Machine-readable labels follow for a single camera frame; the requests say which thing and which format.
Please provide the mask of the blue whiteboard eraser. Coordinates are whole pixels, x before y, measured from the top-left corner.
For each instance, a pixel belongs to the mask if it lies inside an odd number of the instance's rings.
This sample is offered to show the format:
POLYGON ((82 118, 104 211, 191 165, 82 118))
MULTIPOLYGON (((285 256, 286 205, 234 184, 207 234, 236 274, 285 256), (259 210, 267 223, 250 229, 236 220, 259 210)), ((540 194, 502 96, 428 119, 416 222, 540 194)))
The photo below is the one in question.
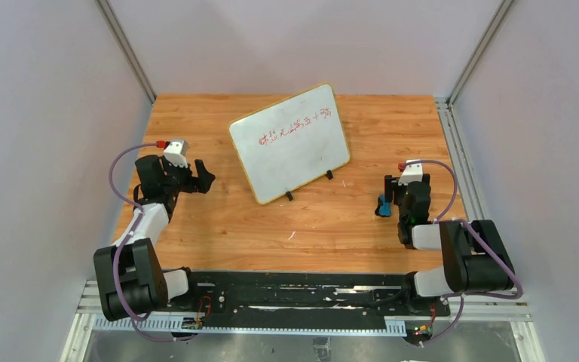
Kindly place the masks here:
POLYGON ((380 194, 377 199, 377 207, 375 209, 375 215, 383 218, 391 216, 391 203, 389 201, 386 201, 384 194, 380 194))

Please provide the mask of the yellow framed whiteboard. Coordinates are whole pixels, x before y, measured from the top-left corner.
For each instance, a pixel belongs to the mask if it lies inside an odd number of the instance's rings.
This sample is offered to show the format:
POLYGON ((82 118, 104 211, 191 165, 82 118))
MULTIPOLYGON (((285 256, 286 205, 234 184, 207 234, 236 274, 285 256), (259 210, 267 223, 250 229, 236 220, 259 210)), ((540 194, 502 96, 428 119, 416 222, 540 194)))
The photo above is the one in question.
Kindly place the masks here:
POLYGON ((258 204, 282 198, 351 159, 329 83, 238 118, 228 133, 258 204))

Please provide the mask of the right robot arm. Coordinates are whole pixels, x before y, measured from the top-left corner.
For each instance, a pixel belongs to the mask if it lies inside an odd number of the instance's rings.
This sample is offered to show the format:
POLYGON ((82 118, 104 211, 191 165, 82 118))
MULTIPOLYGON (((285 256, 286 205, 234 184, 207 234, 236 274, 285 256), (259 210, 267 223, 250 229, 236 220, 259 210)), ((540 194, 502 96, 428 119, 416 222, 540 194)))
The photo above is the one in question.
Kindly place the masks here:
POLYGON ((482 295, 511 298, 516 286, 513 264, 495 223, 489 219, 467 222, 430 219, 430 176, 416 176, 403 183, 399 177, 384 178, 375 214, 391 216, 397 209, 397 237, 411 250, 438 250, 442 264, 406 275, 406 291, 412 298, 482 295))

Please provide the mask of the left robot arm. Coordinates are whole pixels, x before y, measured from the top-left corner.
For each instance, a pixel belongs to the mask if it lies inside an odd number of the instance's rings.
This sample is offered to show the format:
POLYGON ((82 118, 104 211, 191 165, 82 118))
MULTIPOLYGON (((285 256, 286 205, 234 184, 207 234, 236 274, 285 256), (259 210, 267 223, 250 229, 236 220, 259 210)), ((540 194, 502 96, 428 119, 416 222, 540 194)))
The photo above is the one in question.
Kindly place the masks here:
POLYGON ((133 189, 133 218, 122 236, 93 255, 100 302, 109 321, 140 316, 177 305, 196 305, 199 292, 191 269, 163 270, 155 244, 173 217, 179 193, 207 193, 215 180, 203 161, 195 170, 176 167, 165 157, 135 162, 139 184, 133 189))

